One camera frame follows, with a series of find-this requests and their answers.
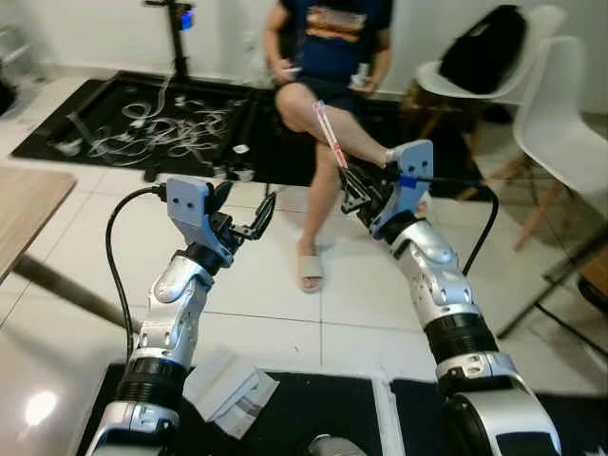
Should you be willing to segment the white plastic chair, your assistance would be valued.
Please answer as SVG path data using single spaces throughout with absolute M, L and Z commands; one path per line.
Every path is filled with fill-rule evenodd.
M 472 92 L 452 85 L 438 74 L 440 61 L 442 61 L 442 57 L 440 57 L 438 61 L 427 62 L 417 67 L 416 73 L 414 73 L 414 83 L 420 88 L 414 91 L 412 99 L 416 100 L 425 91 L 428 94 L 443 97 L 444 100 L 477 100 L 481 103 L 491 103 L 516 90 L 517 86 L 520 86 L 528 77 L 530 67 L 538 56 L 543 40 L 555 35 L 566 18 L 564 9 L 548 4 L 535 6 L 526 11 L 521 9 L 521 12 L 528 22 L 522 53 L 518 57 L 517 64 L 508 70 L 498 90 L 491 94 L 472 94 Z
M 517 112 L 513 134 L 522 152 L 556 182 L 522 225 L 516 251 L 528 243 L 562 188 L 586 200 L 600 216 L 607 214 L 608 140 L 581 116 L 585 69 L 581 39 L 559 35 L 544 42 L 543 58 Z

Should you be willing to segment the wide white floor tape strip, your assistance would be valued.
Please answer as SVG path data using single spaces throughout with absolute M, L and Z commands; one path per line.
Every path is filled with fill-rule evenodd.
M 383 456 L 407 456 L 401 438 L 396 398 L 390 389 L 390 381 L 383 377 L 372 377 L 370 382 L 376 399 L 377 423 Z

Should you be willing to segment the black tripod stand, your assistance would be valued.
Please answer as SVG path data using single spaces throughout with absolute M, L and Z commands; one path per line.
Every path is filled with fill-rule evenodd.
M 141 0 L 141 3 L 145 6 L 153 6 L 153 8 L 164 8 L 166 25 L 168 25 L 169 38 L 171 40 L 171 52 L 173 52 L 173 62 L 171 62 L 171 65 L 173 65 L 173 75 L 171 77 L 174 80 L 179 80 L 180 83 L 191 82 L 190 66 L 188 66 L 182 30 L 179 30 L 177 9 L 178 4 L 194 4 L 188 3 L 186 0 Z

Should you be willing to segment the light wooden table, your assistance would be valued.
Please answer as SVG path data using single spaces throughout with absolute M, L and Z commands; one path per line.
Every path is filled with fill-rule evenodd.
M 0 283 L 75 186 L 66 171 L 0 165 Z

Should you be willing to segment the white folded paper pack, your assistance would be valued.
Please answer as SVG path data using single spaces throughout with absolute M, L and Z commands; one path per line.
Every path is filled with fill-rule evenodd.
M 240 440 L 278 386 L 277 379 L 253 365 L 247 356 L 218 347 L 188 373 L 183 396 L 204 422 Z

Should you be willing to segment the black backpack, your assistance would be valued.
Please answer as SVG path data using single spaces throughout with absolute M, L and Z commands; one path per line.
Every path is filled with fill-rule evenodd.
M 527 31 L 520 6 L 495 6 L 457 36 L 443 53 L 438 74 L 472 94 L 491 94 L 517 64 Z

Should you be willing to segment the beige slipper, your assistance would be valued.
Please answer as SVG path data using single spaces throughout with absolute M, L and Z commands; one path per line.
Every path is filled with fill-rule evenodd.
M 299 290 L 303 293 L 317 293 L 323 287 L 323 264 L 316 253 L 299 253 L 295 260 L 295 276 Z

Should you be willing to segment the black floor mat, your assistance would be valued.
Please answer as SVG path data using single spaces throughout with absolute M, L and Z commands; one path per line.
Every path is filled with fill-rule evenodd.
M 403 444 L 405 456 L 448 456 L 447 440 L 439 421 L 443 400 L 433 382 L 395 378 L 392 398 L 377 407 L 372 379 L 322 376 L 317 373 L 270 370 L 279 382 L 242 439 L 230 437 L 203 417 L 187 400 L 180 401 L 180 424 L 175 456 L 304 456 L 308 443 L 320 434 L 343 437 L 369 453 L 383 456 L 383 444 Z M 91 405 L 75 456 L 86 456 L 105 405 L 114 399 L 124 365 L 110 364 L 103 386 Z M 555 421 L 561 456 L 607 455 L 607 396 L 536 392 Z M 383 438 L 379 418 L 399 418 L 400 437 Z

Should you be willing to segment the grey robot leg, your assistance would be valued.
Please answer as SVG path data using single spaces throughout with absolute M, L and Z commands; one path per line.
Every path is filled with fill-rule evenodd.
M 309 442 L 307 456 L 369 456 L 369 453 L 347 438 L 320 434 Z

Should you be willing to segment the seated person in navy shirt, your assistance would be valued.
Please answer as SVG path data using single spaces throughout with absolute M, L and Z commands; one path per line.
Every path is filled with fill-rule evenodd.
M 292 133 L 312 136 L 315 171 L 296 254 L 317 252 L 316 241 L 342 194 L 335 156 L 313 105 L 322 101 L 344 155 L 384 168 L 390 150 L 356 117 L 391 62 L 394 0 L 276 0 L 262 31 L 262 47 L 276 86 L 275 105 Z

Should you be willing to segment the pink striped paper wrapper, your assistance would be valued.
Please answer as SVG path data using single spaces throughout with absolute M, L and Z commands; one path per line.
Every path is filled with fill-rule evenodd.
M 347 171 L 349 169 L 347 157 L 344 155 L 337 135 L 335 135 L 332 129 L 329 113 L 327 113 L 327 106 L 322 101 L 316 101 L 316 103 L 313 103 L 313 112 L 315 112 L 318 126 L 321 127 L 323 138 L 325 138 L 326 143 L 329 144 L 329 148 L 335 156 L 338 168 Z

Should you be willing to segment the grey metal table leg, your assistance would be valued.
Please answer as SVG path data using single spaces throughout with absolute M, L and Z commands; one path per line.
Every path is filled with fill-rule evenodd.
M 133 318 L 130 325 L 126 325 L 126 318 L 119 304 L 105 299 L 103 296 L 92 292 L 87 287 L 79 285 L 72 278 L 58 273 L 55 269 L 44 264 L 43 261 L 34 256 L 20 255 L 11 265 L 11 270 L 17 276 L 29 279 L 34 285 L 52 293 L 58 298 L 69 301 L 91 315 L 95 315 L 101 320 L 113 323 L 119 329 L 123 329 L 127 334 L 134 334 L 134 323 L 140 323 L 138 318 Z

